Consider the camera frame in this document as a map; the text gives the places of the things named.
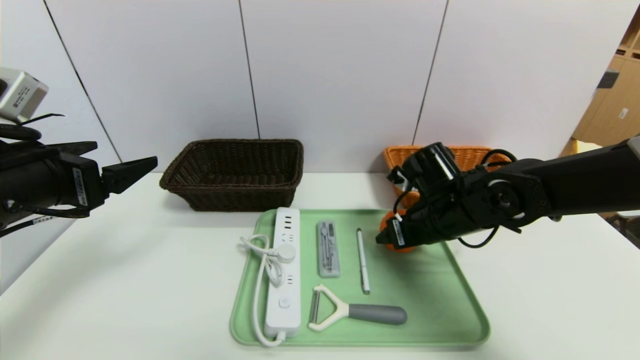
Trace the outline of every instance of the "white power strip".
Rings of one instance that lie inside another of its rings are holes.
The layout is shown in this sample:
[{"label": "white power strip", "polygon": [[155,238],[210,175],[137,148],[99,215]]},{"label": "white power strip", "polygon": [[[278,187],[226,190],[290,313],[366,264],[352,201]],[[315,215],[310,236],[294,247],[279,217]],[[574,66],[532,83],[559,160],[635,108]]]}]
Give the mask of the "white power strip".
[{"label": "white power strip", "polygon": [[282,264],[286,279],[280,287],[269,282],[267,315],[264,334],[276,336],[284,331],[287,337],[298,334],[302,323],[300,299],[300,210],[278,208],[273,248],[289,244],[296,249],[296,257],[288,264]]}]

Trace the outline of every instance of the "pen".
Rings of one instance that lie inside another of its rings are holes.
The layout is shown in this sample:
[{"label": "pen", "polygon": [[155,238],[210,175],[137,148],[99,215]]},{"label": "pen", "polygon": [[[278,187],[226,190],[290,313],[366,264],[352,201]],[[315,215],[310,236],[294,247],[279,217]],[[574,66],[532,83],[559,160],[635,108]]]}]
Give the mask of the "pen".
[{"label": "pen", "polygon": [[367,273],[367,260],[364,258],[364,244],[362,242],[362,230],[358,228],[356,232],[358,235],[358,253],[360,254],[360,280],[362,283],[362,292],[368,295],[371,292],[369,289],[369,274]]}]

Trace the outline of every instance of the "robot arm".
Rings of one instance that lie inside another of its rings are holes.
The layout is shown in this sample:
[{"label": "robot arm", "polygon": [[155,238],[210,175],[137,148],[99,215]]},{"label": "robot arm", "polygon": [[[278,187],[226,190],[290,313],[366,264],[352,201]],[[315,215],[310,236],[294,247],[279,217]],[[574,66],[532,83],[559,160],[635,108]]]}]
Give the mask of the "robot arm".
[{"label": "robot arm", "polygon": [[640,136],[554,160],[514,161],[493,172],[485,165],[462,172],[448,148],[434,143],[394,169],[392,181],[398,172],[418,189],[420,201],[401,219],[389,219],[376,237],[397,249],[481,229],[495,234],[500,226],[519,233],[540,217],[640,208]]},{"label": "robot arm", "polygon": [[[0,138],[18,140],[0,140],[0,237],[35,224],[6,228],[32,214],[88,217],[110,193],[122,193],[157,166],[154,156],[103,167],[100,175],[98,164],[81,156],[95,142],[40,143],[40,132],[24,125],[38,120],[29,118],[48,89],[24,71],[0,69]],[[54,205],[73,208],[49,209]]]}]

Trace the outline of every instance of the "wicker basket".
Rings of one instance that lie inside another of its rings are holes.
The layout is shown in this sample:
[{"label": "wicker basket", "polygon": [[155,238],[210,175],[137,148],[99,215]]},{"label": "wicker basket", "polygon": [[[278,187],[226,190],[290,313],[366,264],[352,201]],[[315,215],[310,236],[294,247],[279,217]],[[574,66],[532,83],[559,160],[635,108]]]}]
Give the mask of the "wicker basket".
[{"label": "wicker basket", "polygon": [[[387,147],[384,151],[385,160],[387,161],[387,166],[389,170],[393,169],[396,166],[402,166],[404,161],[411,156],[414,152],[422,149],[422,146],[390,146]],[[456,157],[456,164],[462,171],[468,171],[476,165],[480,164],[484,155],[491,150],[489,147],[481,147],[481,146],[449,146],[454,156]],[[489,158],[491,162],[494,161],[509,161],[505,155],[494,154]],[[402,190],[400,190],[397,186],[394,185],[394,190],[396,194],[400,196],[402,194]],[[405,209],[412,207],[418,200],[420,199],[420,194],[418,192],[410,192],[406,194],[406,196],[402,199],[402,205]]]},{"label": "wicker basket", "polygon": [[200,140],[171,162],[160,187],[196,211],[266,211],[291,205],[302,164],[297,140]]}]

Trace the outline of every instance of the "peeler handle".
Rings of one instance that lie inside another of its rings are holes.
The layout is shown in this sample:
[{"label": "peeler handle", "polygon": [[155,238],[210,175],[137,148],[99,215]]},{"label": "peeler handle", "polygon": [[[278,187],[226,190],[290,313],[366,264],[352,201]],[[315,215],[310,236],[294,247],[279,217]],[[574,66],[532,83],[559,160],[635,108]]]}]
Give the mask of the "peeler handle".
[{"label": "peeler handle", "polygon": [[350,304],[349,317],[368,322],[401,325],[406,322],[406,311],[399,306]]}]

